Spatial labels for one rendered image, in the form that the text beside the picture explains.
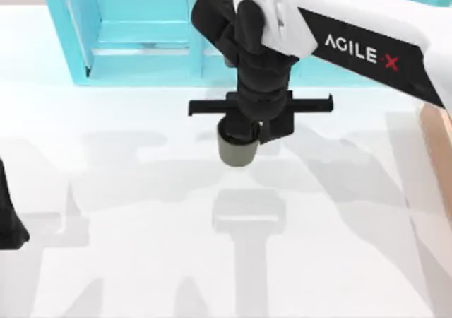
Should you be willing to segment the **light blue rack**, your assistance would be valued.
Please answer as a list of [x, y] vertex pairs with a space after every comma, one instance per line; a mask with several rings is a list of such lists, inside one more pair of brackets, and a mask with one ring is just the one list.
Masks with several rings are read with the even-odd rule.
[[78, 86], [235, 84], [235, 70], [191, 25], [195, 0], [45, 1]]

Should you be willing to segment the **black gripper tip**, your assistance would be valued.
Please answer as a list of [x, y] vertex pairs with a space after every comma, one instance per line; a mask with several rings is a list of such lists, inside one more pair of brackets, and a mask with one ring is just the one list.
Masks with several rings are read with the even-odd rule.
[[11, 200], [4, 162], [0, 159], [0, 251], [18, 250], [30, 240]]

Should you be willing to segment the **grey cup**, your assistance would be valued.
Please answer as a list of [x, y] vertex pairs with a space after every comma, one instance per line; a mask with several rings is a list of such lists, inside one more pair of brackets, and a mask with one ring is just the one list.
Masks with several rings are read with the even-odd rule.
[[260, 144], [261, 125], [252, 123], [251, 138], [244, 140], [228, 135], [226, 133], [226, 123], [227, 120], [223, 117], [218, 122], [216, 129], [218, 154], [221, 161], [230, 167], [245, 167], [251, 164]]

